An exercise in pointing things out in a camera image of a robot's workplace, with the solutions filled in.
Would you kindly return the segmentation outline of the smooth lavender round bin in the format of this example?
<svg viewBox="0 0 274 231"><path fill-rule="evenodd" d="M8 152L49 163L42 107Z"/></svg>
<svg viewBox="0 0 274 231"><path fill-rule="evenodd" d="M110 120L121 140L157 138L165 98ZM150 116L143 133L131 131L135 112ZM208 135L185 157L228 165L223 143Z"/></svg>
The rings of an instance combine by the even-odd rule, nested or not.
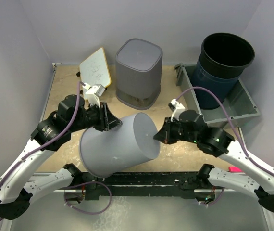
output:
<svg viewBox="0 0 274 231"><path fill-rule="evenodd" d="M100 132L86 130L79 142L80 159L95 177L107 178L124 169L156 159L160 143L153 139L158 132L145 113L121 118L122 125Z"/></svg>

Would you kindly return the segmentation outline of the grey slotted square bin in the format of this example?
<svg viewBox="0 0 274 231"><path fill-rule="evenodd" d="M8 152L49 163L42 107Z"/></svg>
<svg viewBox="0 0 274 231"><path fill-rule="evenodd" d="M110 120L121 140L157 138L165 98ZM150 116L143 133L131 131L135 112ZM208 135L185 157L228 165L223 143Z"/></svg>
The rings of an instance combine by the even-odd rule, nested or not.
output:
<svg viewBox="0 0 274 231"><path fill-rule="evenodd" d="M137 110L153 106L161 92L162 49L143 39L129 39L116 53L116 97Z"/></svg>

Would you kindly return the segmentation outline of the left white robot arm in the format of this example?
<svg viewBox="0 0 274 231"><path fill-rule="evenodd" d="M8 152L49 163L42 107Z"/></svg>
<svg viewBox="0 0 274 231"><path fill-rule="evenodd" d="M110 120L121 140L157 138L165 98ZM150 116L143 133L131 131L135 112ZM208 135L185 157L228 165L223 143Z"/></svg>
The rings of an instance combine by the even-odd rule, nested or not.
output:
<svg viewBox="0 0 274 231"><path fill-rule="evenodd" d="M68 95L58 109L42 120L32 132L26 147L0 177L0 220L14 220L39 198L54 190L76 189L84 182L83 173L74 164L66 164L43 180L30 178L49 157L70 141L76 131L94 128L109 131L122 124L106 102L89 105L80 95Z"/></svg>

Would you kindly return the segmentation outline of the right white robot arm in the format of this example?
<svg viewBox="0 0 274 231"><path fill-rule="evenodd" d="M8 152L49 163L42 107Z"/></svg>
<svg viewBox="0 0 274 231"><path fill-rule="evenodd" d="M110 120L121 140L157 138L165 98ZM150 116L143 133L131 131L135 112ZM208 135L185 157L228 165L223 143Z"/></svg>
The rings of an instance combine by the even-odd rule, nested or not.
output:
<svg viewBox="0 0 274 231"><path fill-rule="evenodd" d="M165 118L154 139L164 144L177 141L194 143L204 153L239 168L242 175L204 164L197 183L202 188L213 185L244 193L274 213L274 167L248 152L241 140L235 140L225 130L209 127L203 116L194 110L185 110L177 118Z"/></svg>

